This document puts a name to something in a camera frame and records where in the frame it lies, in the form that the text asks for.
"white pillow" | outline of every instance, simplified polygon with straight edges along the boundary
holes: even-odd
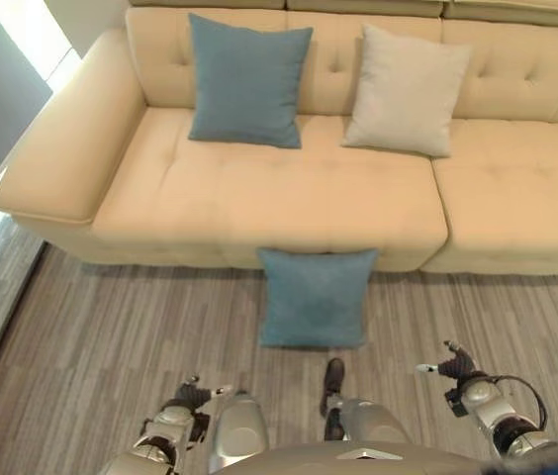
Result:
[[[471,48],[363,25],[362,67],[343,145],[450,154],[449,126]]]

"sofa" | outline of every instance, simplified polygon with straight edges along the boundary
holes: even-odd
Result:
[[[260,247],[377,248],[381,271],[558,274],[558,0],[132,3],[11,151],[0,210],[21,226],[103,264],[260,268]],[[188,139],[190,12],[314,27],[302,148]],[[473,47],[450,156],[340,145],[363,23]]]

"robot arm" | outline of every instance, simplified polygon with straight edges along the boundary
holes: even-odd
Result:
[[[452,359],[439,365],[422,364],[417,370],[434,371],[457,381],[457,386],[444,395],[455,416],[472,416],[507,464],[517,466],[520,459],[531,466],[536,458],[545,464],[558,463],[558,443],[545,432],[547,409],[531,385],[515,376],[489,376],[477,369],[473,358],[457,343],[444,344],[455,354]],[[517,380],[533,392],[540,413],[538,425],[520,415],[501,393],[497,383],[507,379]]]
[[[193,377],[180,385],[174,398],[144,422],[132,449],[114,458],[99,475],[182,474],[189,444],[203,441],[209,427],[209,416],[197,410],[230,390],[199,389],[198,380]]]

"wire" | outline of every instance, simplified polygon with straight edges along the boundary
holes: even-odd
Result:
[[[519,378],[518,376],[511,376],[508,374],[503,374],[500,376],[490,376],[488,379],[495,384],[497,384],[499,381],[511,380],[511,381],[518,381],[519,383],[522,383],[525,386],[527,386],[529,390],[532,392],[532,394],[534,395],[534,397],[536,398],[536,404],[538,405],[538,419],[539,419],[538,428],[539,430],[545,430],[545,428],[547,427],[547,421],[549,419],[549,412],[545,407],[543,398],[540,397],[540,394],[538,394],[538,392],[534,389],[534,387],[531,384],[529,384],[523,378]]]

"blue throw pillow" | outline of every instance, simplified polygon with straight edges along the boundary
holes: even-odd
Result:
[[[301,148],[295,115],[313,29],[261,33],[189,19],[196,65],[189,139]]]
[[[260,249],[268,277],[264,346],[359,346],[362,302],[378,252],[289,254]]]

